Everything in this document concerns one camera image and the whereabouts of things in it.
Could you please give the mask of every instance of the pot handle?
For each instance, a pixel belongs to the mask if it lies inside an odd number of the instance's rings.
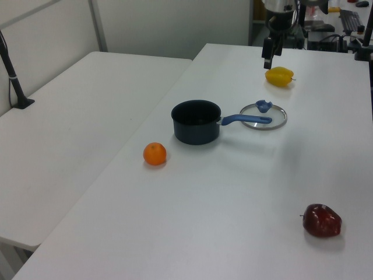
[[[220,121],[218,121],[218,124],[220,125],[228,125],[234,121],[246,121],[249,123],[258,123],[258,124],[269,124],[272,122],[272,119],[269,117],[258,117],[255,115],[229,115],[228,117],[222,118]]]

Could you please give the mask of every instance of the black saucepan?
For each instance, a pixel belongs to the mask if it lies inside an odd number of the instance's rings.
[[[219,136],[221,125],[233,121],[269,124],[272,119],[252,115],[230,115],[220,117],[218,105],[206,100],[190,100],[175,106],[171,112],[177,139],[190,145],[202,145],[214,141]]]

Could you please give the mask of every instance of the orange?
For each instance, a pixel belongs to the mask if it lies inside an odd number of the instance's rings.
[[[166,161],[167,152],[161,143],[150,143],[145,147],[144,160],[151,165],[160,165]]]

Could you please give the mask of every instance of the glass lid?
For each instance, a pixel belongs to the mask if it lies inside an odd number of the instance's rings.
[[[284,109],[277,105],[273,105],[272,102],[265,102],[264,100],[245,106],[240,111],[240,114],[272,118],[272,122],[269,124],[242,122],[245,126],[254,130],[275,130],[282,127],[287,122],[287,114]]]

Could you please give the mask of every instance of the red apple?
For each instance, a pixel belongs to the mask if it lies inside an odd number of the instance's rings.
[[[303,227],[316,237],[332,237],[340,233],[342,219],[324,204],[307,206],[303,215]]]

